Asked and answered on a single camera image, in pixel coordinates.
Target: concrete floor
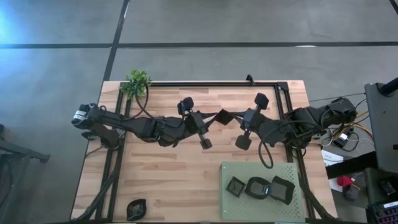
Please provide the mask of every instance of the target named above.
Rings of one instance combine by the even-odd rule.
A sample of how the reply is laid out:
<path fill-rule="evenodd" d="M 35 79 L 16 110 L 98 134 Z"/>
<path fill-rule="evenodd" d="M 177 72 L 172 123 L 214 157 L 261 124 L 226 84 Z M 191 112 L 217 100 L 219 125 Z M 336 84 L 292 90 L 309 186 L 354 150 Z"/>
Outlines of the concrete floor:
<path fill-rule="evenodd" d="M 0 1 L 0 44 L 112 43 L 123 0 Z M 398 41 L 388 0 L 131 0 L 120 43 Z M 6 138 L 51 154 L 32 161 L 9 220 L 68 220 L 87 141 L 70 124 L 97 102 L 110 49 L 0 49 Z M 118 49 L 110 80 L 305 80 L 308 98 L 361 93 L 397 76 L 398 47 Z M 364 96 L 351 97 L 353 103 Z M 313 106 L 328 103 L 314 101 Z M 369 121 L 364 123 L 370 128 Z M 344 152 L 328 149 L 338 154 Z M 363 144 L 359 154 L 372 150 Z M 335 194 L 339 216 L 358 208 Z"/>

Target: green plant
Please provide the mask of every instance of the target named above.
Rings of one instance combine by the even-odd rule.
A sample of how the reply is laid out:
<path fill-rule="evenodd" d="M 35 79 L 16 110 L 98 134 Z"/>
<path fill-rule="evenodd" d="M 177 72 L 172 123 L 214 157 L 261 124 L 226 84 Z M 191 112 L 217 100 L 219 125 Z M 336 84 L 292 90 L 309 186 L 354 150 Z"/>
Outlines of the green plant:
<path fill-rule="evenodd" d="M 120 89 L 123 93 L 127 94 L 127 97 L 129 99 L 132 99 L 136 94 L 136 87 L 137 95 L 144 96 L 146 90 L 145 85 L 150 86 L 150 84 L 152 83 L 150 77 L 147 77 L 147 72 L 140 72 L 136 69 L 131 70 L 130 76 L 126 75 L 126 80 L 128 82 L 124 83 Z"/>

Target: perforated board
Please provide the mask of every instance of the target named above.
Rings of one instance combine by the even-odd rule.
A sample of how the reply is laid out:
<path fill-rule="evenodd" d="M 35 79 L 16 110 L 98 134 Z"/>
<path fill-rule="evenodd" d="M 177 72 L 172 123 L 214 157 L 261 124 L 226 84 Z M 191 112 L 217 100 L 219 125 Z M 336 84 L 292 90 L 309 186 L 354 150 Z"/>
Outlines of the perforated board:
<path fill-rule="evenodd" d="M 257 222 L 305 222 L 303 199 L 295 164 L 276 163 L 266 169 L 260 162 L 223 162 L 220 166 L 220 213 L 223 220 Z M 254 199 L 244 192 L 239 198 L 226 188 L 232 177 L 247 183 L 251 177 L 262 177 L 269 182 L 275 175 L 292 182 L 296 187 L 290 205 L 267 197 Z"/>

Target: wooden table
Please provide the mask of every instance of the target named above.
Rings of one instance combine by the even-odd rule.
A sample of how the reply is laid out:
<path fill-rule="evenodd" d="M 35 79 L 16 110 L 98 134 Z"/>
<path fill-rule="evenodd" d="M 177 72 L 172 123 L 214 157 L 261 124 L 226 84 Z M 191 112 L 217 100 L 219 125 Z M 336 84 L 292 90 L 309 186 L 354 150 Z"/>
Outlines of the wooden table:
<path fill-rule="evenodd" d="M 309 106 L 304 82 L 287 82 L 293 108 Z M 119 85 L 120 82 L 104 82 L 98 105 L 105 105 L 108 111 L 114 111 Z M 279 119 L 274 89 L 255 86 L 151 87 L 147 110 L 154 116 L 178 116 L 177 103 L 191 96 L 195 102 L 194 110 L 204 113 L 218 112 L 222 108 L 228 111 L 244 111 L 255 107 L 254 98 L 259 92 L 265 94 L 270 101 L 268 109 L 263 113 L 269 118 Z M 136 114 L 137 104 L 133 102 L 132 105 L 130 114 Z M 248 151 L 240 150 L 234 145 L 236 138 L 242 133 L 235 121 L 227 126 L 214 123 L 206 134 L 213 147 L 205 151 L 201 148 L 197 135 L 172 148 L 160 147 L 157 143 L 144 143 L 128 133 L 114 221 L 126 221 L 128 203 L 145 198 L 147 214 L 140 222 L 220 222 L 218 168 L 221 162 L 259 161 L 257 136 L 251 135 L 252 144 Z M 88 152 L 99 145 L 99 141 L 90 142 Z M 270 150 L 275 162 L 286 162 L 283 144 L 270 147 Z M 105 157 L 106 152 L 103 150 L 93 153 L 85 160 L 72 218 L 81 215 L 98 193 Z M 307 147 L 304 161 L 311 190 L 326 210 L 336 216 L 320 148 L 316 145 Z"/>

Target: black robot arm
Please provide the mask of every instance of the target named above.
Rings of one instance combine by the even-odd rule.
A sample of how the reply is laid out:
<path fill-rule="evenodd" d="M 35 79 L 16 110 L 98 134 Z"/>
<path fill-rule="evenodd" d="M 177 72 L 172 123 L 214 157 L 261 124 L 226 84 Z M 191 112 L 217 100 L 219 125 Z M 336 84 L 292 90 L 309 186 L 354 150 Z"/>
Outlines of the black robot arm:
<path fill-rule="evenodd" d="M 330 125 L 350 123 L 355 117 L 355 106 L 347 98 L 338 98 L 320 108 L 297 108 L 285 114 L 285 119 L 281 121 L 263 122 L 258 131 L 263 141 L 271 146 L 282 142 L 302 149 L 308 145 L 313 135 L 324 135 Z"/>
<path fill-rule="evenodd" d="M 178 113 L 182 118 L 155 117 L 155 118 L 127 118 L 121 114 L 103 110 L 94 103 L 80 105 L 75 113 L 72 124 L 76 128 L 89 130 L 92 134 L 101 138 L 101 143 L 109 148 L 119 146 L 120 134 L 116 129 L 129 131 L 145 142 L 158 142 L 160 146 L 176 146 L 179 141 L 198 134 L 203 149 L 212 147 L 205 133 L 208 125 L 203 119 L 214 116 L 216 113 L 205 114 L 199 111 L 193 112 L 193 101 L 190 97 L 181 101 L 178 105 Z"/>

